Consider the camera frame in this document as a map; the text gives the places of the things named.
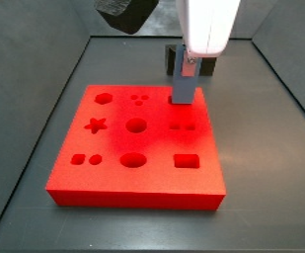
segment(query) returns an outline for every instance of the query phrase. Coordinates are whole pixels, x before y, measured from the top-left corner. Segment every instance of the square hole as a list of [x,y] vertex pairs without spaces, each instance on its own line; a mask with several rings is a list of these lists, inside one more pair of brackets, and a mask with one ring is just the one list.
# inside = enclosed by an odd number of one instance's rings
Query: square hole
[[176,168],[200,168],[200,156],[197,154],[174,154],[173,160]]

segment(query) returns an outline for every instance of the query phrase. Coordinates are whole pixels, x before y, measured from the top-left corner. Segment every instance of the red box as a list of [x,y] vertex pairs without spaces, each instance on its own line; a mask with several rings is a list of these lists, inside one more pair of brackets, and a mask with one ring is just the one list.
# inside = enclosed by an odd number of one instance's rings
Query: red box
[[201,88],[90,85],[54,164],[58,205],[216,210],[226,196]]

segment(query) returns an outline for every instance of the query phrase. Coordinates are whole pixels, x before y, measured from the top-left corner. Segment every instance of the star-shaped hole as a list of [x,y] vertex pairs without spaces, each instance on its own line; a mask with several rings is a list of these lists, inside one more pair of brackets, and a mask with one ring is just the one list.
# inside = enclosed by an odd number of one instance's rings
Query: star-shaped hole
[[90,124],[85,126],[86,129],[91,129],[91,133],[95,134],[99,129],[106,129],[107,127],[105,126],[105,121],[106,119],[102,120],[95,120],[94,118],[90,119]]

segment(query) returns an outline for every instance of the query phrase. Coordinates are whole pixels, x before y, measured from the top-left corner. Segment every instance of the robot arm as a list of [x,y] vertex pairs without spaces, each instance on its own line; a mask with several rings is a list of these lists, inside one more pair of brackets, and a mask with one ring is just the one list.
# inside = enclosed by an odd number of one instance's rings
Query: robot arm
[[[217,58],[229,41],[241,0],[176,0],[185,45],[178,45],[173,71],[173,104],[192,104],[202,57]],[[138,31],[158,0],[95,0],[109,25]]]
[[218,57],[226,47],[241,0],[177,0],[189,57]]

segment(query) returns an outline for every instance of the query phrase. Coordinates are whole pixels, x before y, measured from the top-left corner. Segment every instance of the gray floor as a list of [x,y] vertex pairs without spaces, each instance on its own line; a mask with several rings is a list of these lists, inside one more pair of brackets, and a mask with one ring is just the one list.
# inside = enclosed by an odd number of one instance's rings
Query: gray floor
[[305,115],[253,43],[202,77],[228,197],[217,212],[58,207],[45,185],[87,84],[170,85],[168,39],[93,39],[0,221],[0,250],[305,249]]
[[305,0],[277,3],[253,41],[305,109]]

